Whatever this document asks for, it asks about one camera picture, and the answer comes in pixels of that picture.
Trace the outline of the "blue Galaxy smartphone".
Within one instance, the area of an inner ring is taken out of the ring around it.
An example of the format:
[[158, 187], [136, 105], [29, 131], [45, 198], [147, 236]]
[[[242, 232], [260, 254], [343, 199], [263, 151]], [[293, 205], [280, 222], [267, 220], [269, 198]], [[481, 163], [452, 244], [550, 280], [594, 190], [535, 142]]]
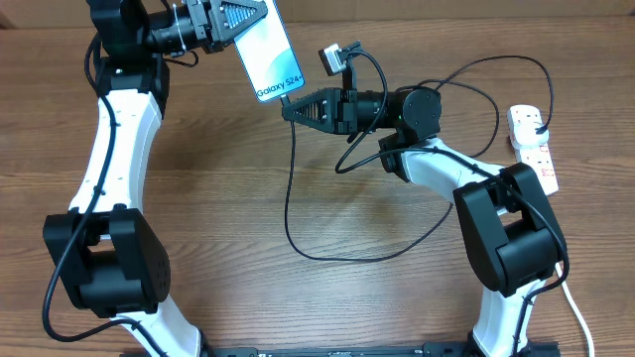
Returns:
[[263, 0], [267, 15], [235, 40], [236, 50], [259, 102], [305, 85], [294, 49], [274, 0]]

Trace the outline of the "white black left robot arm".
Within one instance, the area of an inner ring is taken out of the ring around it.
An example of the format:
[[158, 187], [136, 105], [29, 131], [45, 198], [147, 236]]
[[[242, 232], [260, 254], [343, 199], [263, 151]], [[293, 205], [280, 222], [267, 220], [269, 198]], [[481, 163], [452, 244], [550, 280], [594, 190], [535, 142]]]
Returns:
[[103, 328], [121, 326], [148, 356], [209, 356], [204, 334], [171, 297], [168, 253], [143, 214], [144, 182], [164, 119], [170, 67], [186, 53], [216, 53], [272, 13], [267, 1], [186, 1], [149, 13], [139, 1], [94, 0], [96, 33], [84, 73], [98, 126], [68, 211], [47, 217], [50, 284]]

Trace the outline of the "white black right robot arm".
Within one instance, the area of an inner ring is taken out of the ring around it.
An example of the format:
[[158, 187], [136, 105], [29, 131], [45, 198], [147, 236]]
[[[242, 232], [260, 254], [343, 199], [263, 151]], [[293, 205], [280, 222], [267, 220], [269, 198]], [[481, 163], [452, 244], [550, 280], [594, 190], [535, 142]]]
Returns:
[[527, 336], [537, 296], [570, 269], [566, 240], [535, 171], [503, 168], [448, 147], [438, 136], [442, 98], [426, 86], [395, 92], [326, 88], [284, 100], [283, 118], [319, 131], [361, 137], [390, 129], [377, 155], [384, 170], [423, 185], [455, 209], [469, 264], [483, 285], [476, 324], [464, 342], [427, 343], [426, 355], [558, 356], [555, 342]]

